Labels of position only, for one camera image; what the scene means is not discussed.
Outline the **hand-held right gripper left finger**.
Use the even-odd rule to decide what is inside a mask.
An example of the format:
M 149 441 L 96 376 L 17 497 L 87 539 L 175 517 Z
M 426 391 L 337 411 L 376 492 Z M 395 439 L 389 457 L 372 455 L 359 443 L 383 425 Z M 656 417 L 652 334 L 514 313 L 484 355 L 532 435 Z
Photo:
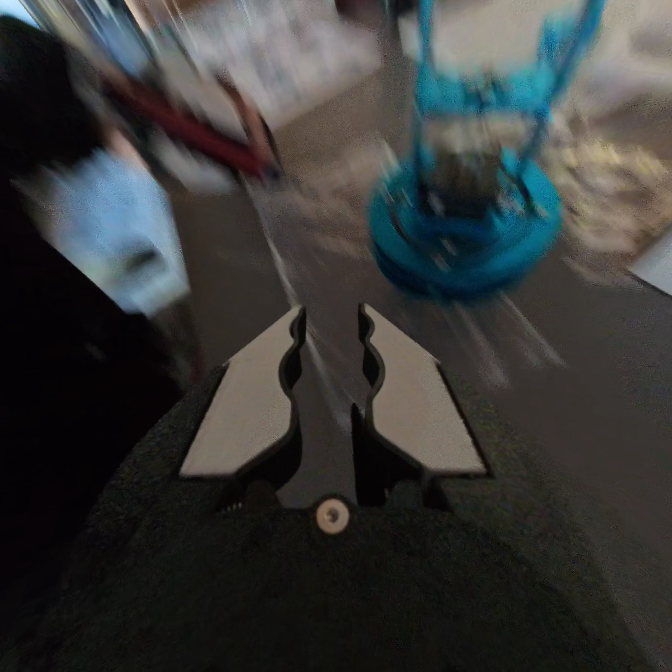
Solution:
M 293 307 L 224 365 L 180 466 L 181 478 L 242 478 L 289 449 L 301 454 L 294 387 L 305 307 Z

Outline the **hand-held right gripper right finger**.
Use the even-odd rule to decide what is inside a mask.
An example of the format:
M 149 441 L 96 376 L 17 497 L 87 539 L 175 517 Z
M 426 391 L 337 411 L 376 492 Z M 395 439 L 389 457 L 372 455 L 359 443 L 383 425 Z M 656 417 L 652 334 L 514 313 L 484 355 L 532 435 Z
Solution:
M 422 475 L 488 475 L 439 360 L 371 305 L 360 304 L 357 318 L 372 437 Z

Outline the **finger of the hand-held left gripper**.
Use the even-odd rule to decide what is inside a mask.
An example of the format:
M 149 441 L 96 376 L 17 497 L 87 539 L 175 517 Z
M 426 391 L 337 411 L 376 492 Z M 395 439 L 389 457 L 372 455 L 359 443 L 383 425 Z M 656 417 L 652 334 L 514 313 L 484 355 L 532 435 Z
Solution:
M 261 114 L 227 77 L 193 69 L 174 71 L 173 107 L 250 147 L 263 147 Z
M 161 168 L 189 192 L 225 195 L 238 188 L 232 172 L 172 139 L 153 139 L 153 156 Z

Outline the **blue toy robot arm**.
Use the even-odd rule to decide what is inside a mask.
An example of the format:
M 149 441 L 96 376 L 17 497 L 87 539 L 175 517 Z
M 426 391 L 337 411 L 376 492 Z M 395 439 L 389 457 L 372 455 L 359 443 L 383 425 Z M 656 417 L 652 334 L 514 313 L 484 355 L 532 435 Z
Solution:
M 368 223 L 390 282 L 452 301 L 521 280 L 555 244 L 561 199 L 536 158 L 606 2 L 546 19 L 535 61 L 504 73 L 438 70 L 433 4 L 418 8 L 411 153 L 380 182 Z

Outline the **white instruction booklet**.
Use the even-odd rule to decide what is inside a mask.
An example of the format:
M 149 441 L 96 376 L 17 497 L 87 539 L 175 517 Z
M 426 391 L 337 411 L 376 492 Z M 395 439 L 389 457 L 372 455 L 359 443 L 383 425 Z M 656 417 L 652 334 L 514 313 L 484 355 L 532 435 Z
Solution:
M 365 80 L 379 40 L 334 1 L 208 1 L 177 25 L 200 70 L 226 75 L 278 129 Z

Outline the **large clear plastic bag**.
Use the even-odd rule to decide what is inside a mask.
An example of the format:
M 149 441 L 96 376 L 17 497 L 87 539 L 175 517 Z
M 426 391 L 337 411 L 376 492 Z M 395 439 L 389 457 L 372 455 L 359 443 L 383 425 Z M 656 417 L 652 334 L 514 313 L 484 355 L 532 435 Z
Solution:
M 283 289 L 308 311 L 308 342 L 322 373 L 339 385 L 362 373 L 357 307 L 366 303 L 445 368 L 505 388 L 518 367 L 565 368 L 557 349 L 509 293 L 475 303 L 415 298 L 378 269 L 366 205 L 376 181 L 322 177 L 249 186 Z

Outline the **pile of small parts bags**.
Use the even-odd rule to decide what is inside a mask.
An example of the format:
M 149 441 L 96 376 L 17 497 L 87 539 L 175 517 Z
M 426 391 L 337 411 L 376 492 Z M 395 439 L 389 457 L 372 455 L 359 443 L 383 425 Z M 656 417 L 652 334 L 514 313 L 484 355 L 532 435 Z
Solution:
M 562 231 L 577 252 L 625 265 L 671 228 L 671 106 L 643 98 L 588 115 L 554 117 L 540 155 L 562 201 Z

